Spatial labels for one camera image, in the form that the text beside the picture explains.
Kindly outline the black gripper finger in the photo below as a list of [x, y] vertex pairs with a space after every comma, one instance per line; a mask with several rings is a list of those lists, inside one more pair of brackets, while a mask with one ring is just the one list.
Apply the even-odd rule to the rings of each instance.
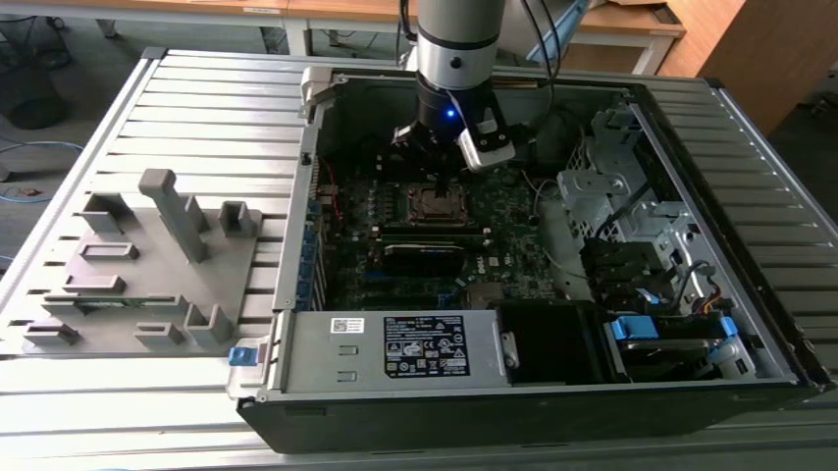
[[424, 125], [410, 124], [394, 130], [389, 147], [392, 152], [434, 183], [434, 195], [446, 196], [452, 178], [450, 144], [440, 140], [434, 132]]

